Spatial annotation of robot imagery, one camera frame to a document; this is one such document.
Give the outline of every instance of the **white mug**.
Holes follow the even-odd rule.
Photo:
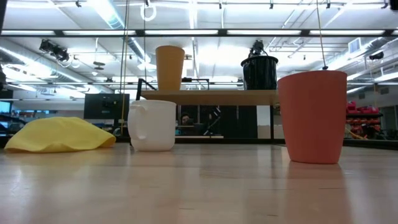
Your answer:
[[[160,100],[139,100],[130,105],[127,125],[135,150],[171,150],[175,142],[175,107],[175,103]]]

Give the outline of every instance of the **orange cup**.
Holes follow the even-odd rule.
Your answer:
[[[159,90],[180,90],[185,51],[180,47],[156,48],[157,86]]]
[[[278,81],[280,112],[290,159],[335,164],[345,134],[347,74],[313,71]],[[322,124],[323,131],[316,126]]]

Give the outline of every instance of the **monitor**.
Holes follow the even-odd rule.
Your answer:
[[[99,93],[86,94],[84,119],[121,119],[124,110],[124,120],[129,114],[130,95]]]
[[[10,113],[11,103],[0,101],[0,113]]]

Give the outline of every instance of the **air vent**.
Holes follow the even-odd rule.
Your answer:
[[[382,88],[380,89],[380,95],[385,95],[388,94],[390,92],[389,88]]]
[[[357,39],[348,43],[349,53],[355,53],[361,50],[361,38],[358,37]]]

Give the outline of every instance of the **yellow cloth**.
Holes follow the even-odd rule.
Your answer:
[[[111,147],[116,138],[80,118],[45,118],[27,123],[4,148],[7,152],[75,152]]]

